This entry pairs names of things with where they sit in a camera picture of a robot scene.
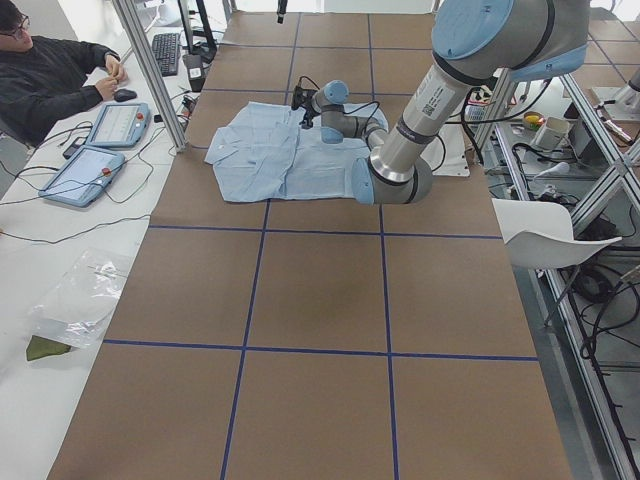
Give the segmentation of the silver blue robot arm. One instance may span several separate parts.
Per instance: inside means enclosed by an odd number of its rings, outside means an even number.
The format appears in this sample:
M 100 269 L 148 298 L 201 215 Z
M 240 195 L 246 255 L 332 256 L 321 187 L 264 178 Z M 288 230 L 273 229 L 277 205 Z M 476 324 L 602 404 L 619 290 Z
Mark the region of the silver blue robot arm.
M 346 114 L 349 91 L 335 80 L 294 90 L 301 125 L 321 121 L 326 143 L 360 138 L 370 149 L 352 167 L 351 184 L 363 204 L 408 204 L 430 191 L 433 175 L 420 157 L 474 87 L 499 68 L 516 82 L 571 73 L 586 56 L 586 1 L 447 1 L 432 30 L 433 64 L 391 131 L 374 118 Z

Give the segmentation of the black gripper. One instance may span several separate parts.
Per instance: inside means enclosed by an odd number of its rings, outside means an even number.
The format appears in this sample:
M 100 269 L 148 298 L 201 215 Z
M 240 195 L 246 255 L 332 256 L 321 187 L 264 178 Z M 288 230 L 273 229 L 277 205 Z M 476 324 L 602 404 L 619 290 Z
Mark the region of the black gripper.
M 277 12 L 276 12 L 278 23 L 284 22 L 285 15 L 287 13 L 287 6 L 288 6 L 288 0 L 278 0 Z
M 307 80 L 311 83 L 312 88 L 305 88 L 303 82 Z M 314 96 L 318 92 L 318 85 L 308 76 L 300 76 L 294 88 L 291 109 L 293 111 L 302 108 L 304 110 L 303 118 L 300 126 L 303 130 L 309 130 L 313 127 L 313 120 L 318 116 L 318 111 L 314 106 Z

